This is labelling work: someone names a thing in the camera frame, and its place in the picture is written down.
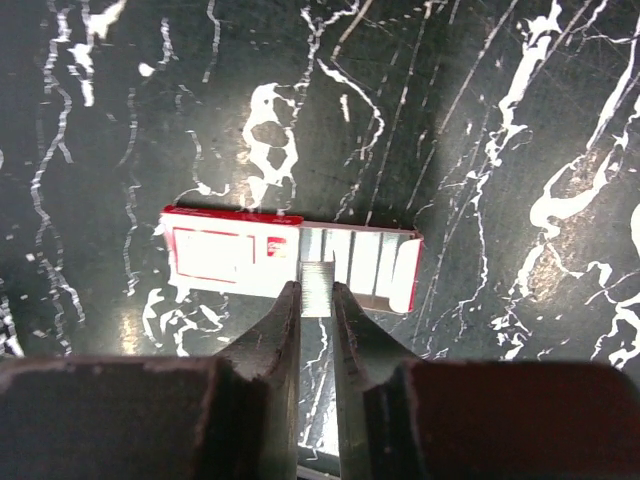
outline black marble surface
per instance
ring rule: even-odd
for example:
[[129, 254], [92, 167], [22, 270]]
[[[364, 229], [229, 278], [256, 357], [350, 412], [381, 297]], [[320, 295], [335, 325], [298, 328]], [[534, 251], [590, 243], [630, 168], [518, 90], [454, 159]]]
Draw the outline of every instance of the black marble surface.
[[[373, 315], [404, 345], [640, 382], [634, 0], [13, 0], [0, 24], [3, 356], [206, 355], [258, 320], [167, 285], [180, 200], [415, 226], [416, 308]], [[336, 453], [328, 326], [300, 443]]]

